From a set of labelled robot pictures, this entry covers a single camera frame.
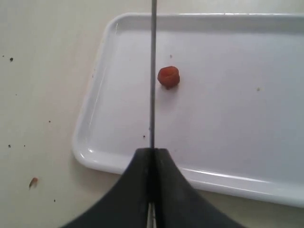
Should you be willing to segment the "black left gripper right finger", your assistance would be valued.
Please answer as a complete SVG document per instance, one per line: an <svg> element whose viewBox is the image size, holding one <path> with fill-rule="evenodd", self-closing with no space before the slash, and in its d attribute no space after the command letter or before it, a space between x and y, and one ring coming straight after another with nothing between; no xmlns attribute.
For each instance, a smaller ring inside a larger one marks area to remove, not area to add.
<svg viewBox="0 0 304 228"><path fill-rule="evenodd" d="M242 228L185 179L169 151L153 151L153 201L158 228Z"/></svg>

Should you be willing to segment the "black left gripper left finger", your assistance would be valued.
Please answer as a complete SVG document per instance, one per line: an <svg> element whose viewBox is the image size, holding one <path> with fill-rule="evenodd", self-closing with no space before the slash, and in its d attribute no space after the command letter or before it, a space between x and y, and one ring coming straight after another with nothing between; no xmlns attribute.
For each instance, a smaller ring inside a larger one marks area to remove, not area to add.
<svg viewBox="0 0 304 228"><path fill-rule="evenodd" d="M140 148L118 182L90 209L65 228L145 228L152 149Z"/></svg>

